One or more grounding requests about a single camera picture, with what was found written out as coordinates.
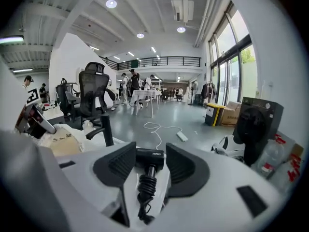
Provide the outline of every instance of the black mesh office chair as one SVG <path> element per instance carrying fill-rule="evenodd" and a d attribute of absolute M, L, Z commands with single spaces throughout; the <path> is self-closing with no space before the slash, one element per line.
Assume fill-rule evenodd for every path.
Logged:
<path fill-rule="evenodd" d="M 91 139 L 96 134 L 103 132 L 106 146 L 111 146 L 113 145 L 113 140 L 110 117 L 104 114 L 106 112 L 104 93 L 110 77 L 104 74 L 103 70 L 103 64 L 90 62 L 85 70 L 79 73 L 81 124 L 84 120 L 90 120 L 94 126 L 99 126 L 99 129 L 87 134 L 86 138 Z M 100 104 L 99 107 L 96 107 L 97 99 Z"/>

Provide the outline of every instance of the railing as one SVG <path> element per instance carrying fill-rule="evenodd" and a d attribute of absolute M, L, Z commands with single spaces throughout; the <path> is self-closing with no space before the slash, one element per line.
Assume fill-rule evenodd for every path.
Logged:
<path fill-rule="evenodd" d="M 139 60 L 131 60 L 118 64 L 118 70 L 131 68 L 160 66 L 160 65 L 183 65 L 183 66 L 200 66 L 201 58 L 197 57 L 160 57 L 158 58 L 141 58 Z"/>
<path fill-rule="evenodd" d="M 104 58 L 99 56 L 105 63 L 107 63 L 113 70 L 117 70 L 118 69 L 118 63 L 115 61 L 112 61 L 110 59 Z"/>

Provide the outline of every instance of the power strip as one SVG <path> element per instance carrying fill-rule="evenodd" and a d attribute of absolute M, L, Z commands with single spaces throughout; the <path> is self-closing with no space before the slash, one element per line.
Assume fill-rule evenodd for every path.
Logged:
<path fill-rule="evenodd" d="M 188 138 L 180 131 L 176 134 L 183 142 L 187 142 Z"/>

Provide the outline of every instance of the water bottle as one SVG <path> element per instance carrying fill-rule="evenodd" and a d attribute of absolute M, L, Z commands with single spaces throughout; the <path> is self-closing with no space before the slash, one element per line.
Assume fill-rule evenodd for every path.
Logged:
<path fill-rule="evenodd" d="M 262 155 L 256 163 L 257 172 L 267 178 L 269 174 L 280 165 L 284 156 L 285 141 L 279 136 L 275 140 L 268 140 Z"/>
<path fill-rule="evenodd" d="M 89 121 L 86 120 L 83 124 L 83 129 L 84 129 L 84 134 L 87 135 L 88 133 L 93 131 L 93 124 Z"/>

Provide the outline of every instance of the cable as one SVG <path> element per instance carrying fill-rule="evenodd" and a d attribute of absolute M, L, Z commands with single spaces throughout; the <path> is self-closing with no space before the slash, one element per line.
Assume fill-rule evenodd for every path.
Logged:
<path fill-rule="evenodd" d="M 158 126 L 149 128 L 149 127 L 146 127 L 147 124 L 153 124 L 153 125 L 158 125 Z M 153 123 L 153 122 L 147 122 L 146 124 L 144 124 L 143 127 L 146 128 L 146 129 L 156 129 L 155 131 L 152 131 L 151 133 L 157 134 L 157 136 L 158 136 L 159 139 L 160 139 L 160 143 L 155 147 L 157 150 L 159 150 L 158 147 L 162 144 L 162 139 L 161 139 L 161 137 L 159 136 L 159 134 L 157 133 L 157 130 L 159 130 L 160 128 L 178 128 L 178 129 L 180 129 L 179 132 L 182 131 L 182 128 L 177 127 L 177 126 L 161 126 L 160 124 L 156 124 L 156 123 Z"/>

